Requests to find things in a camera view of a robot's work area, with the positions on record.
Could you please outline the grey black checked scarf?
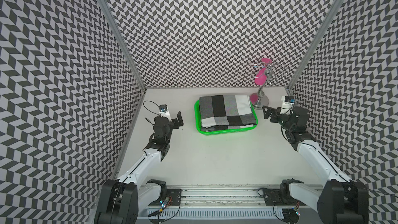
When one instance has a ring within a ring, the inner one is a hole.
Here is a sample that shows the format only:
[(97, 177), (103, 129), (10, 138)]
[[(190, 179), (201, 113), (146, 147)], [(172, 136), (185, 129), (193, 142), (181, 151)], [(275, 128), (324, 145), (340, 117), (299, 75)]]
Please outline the grey black checked scarf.
[(248, 95), (226, 94), (199, 98), (200, 127), (257, 125)]

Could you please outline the green plastic basket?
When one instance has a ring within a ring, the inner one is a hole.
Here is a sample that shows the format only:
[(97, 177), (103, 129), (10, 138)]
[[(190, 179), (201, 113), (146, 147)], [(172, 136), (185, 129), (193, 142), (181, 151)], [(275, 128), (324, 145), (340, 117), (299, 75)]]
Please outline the green plastic basket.
[(206, 96), (194, 104), (195, 126), (203, 135), (245, 132), (257, 127), (259, 120), (252, 106), (226, 97)]

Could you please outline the navy striped scarf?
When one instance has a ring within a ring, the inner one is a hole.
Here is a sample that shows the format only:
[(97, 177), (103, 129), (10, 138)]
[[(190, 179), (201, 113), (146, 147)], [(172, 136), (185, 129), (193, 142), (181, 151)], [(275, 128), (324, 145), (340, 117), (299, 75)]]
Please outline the navy striped scarf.
[(215, 125), (213, 127), (201, 127), (201, 131), (204, 132), (215, 132), (215, 131), (224, 131), (224, 130), (235, 130), (235, 129), (245, 129), (255, 127), (255, 124), (248, 124), (243, 126), (232, 126), (232, 125)]

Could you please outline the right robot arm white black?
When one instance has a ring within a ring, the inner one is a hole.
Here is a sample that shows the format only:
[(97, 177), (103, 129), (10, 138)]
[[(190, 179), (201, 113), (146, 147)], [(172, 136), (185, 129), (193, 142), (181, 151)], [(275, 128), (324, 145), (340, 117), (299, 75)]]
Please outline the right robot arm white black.
[(266, 204), (304, 204), (317, 212), (324, 224), (367, 224), (367, 188), (342, 172), (322, 151), (307, 131), (308, 110), (298, 106), (287, 109), (263, 106), (262, 109), (264, 119), (280, 124), (283, 137), (311, 166), (322, 184), (319, 191), (300, 180), (284, 179), (278, 190), (262, 190)]

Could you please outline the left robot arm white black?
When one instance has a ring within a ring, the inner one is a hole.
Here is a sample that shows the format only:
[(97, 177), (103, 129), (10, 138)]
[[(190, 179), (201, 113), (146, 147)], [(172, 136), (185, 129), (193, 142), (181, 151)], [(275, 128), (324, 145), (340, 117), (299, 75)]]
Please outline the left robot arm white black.
[(134, 224), (148, 205), (166, 198), (166, 182), (146, 180), (149, 172), (167, 155), (173, 130), (184, 125), (181, 112), (172, 119), (168, 111), (154, 118), (153, 134), (137, 162), (117, 179), (102, 186), (93, 222), (95, 224)]

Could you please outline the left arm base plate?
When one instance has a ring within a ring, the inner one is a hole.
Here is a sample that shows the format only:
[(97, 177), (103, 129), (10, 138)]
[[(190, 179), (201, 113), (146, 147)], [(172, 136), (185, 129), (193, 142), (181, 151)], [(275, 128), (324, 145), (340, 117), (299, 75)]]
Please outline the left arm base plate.
[(155, 206), (179, 206), (181, 204), (182, 189), (167, 189), (165, 193), (151, 203)]

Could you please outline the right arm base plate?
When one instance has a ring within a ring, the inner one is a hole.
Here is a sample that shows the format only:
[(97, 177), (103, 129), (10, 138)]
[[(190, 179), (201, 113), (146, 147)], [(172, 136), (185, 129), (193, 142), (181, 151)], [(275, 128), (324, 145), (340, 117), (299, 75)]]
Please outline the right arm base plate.
[(264, 188), (262, 193), (267, 206), (288, 206), (296, 205), (297, 203), (297, 200), (284, 190)]

